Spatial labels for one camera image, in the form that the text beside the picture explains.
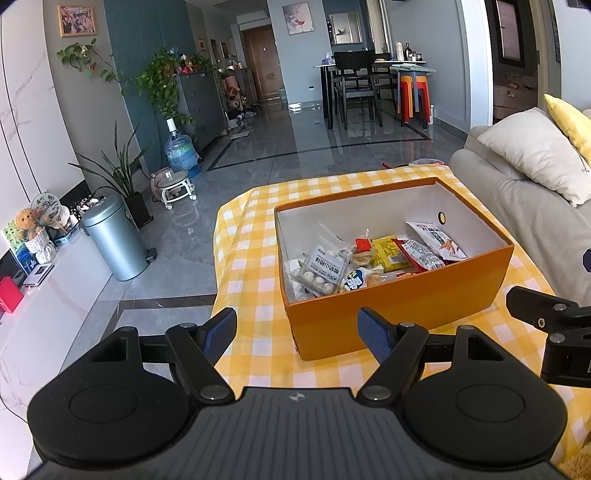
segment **white pillow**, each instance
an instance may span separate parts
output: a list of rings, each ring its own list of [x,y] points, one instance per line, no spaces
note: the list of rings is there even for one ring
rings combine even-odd
[[[591,199],[591,171],[569,139],[538,108],[514,113],[478,141],[574,207]]]

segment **snack package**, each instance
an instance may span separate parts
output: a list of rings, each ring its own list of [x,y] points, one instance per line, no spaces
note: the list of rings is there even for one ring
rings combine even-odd
[[[367,230],[365,238],[355,239],[351,263],[358,267],[366,267],[371,263],[373,257],[374,253],[372,252],[371,240],[369,239],[369,230]]]
[[[345,277],[343,291],[359,290],[360,288],[373,287],[388,279],[389,275],[384,275],[384,268],[380,265],[377,268],[368,269],[359,267],[353,270]]]
[[[396,245],[400,247],[408,257],[409,261],[419,272],[427,270],[436,270],[445,267],[445,263],[423,244],[415,240],[395,240]]]
[[[418,233],[429,249],[442,259],[459,262],[468,258],[445,232],[432,223],[407,222],[407,224]]]
[[[371,244],[375,250],[374,267],[381,265],[385,272],[391,272],[392,270],[400,270],[411,266],[406,255],[396,245],[395,240],[395,235],[372,240]]]
[[[347,274],[351,252],[346,243],[320,225],[319,234],[299,271],[290,277],[317,297],[331,295]]]

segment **yellow pillow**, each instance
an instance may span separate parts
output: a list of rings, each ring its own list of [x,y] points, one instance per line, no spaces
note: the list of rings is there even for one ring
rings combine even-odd
[[[548,111],[558,128],[591,165],[591,119],[560,98],[546,94],[544,100],[546,100]]]

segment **teddy bear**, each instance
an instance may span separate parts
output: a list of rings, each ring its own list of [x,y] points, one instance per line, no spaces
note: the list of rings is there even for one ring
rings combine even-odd
[[[33,240],[43,230],[43,227],[38,224],[37,215],[30,208],[18,212],[14,222],[18,228],[17,238],[19,240]]]

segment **bottle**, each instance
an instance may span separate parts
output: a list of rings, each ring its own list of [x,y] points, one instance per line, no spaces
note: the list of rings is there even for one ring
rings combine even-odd
[[[410,45],[407,42],[407,47],[404,49],[404,60],[408,61],[408,56],[412,53],[413,51],[410,48]]]
[[[174,171],[186,170],[191,179],[201,171],[197,163],[199,155],[195,152],[193,141],[190,136],[183,135],[177,130],[174,118],[167,119],[166,123],[168,131],[170,131],[170,136],[164,146],[168,163]]]
[[[402,44],[399,41],[396,42],[396,59],[399,61],[404,61],[404,50],[402,49]]]

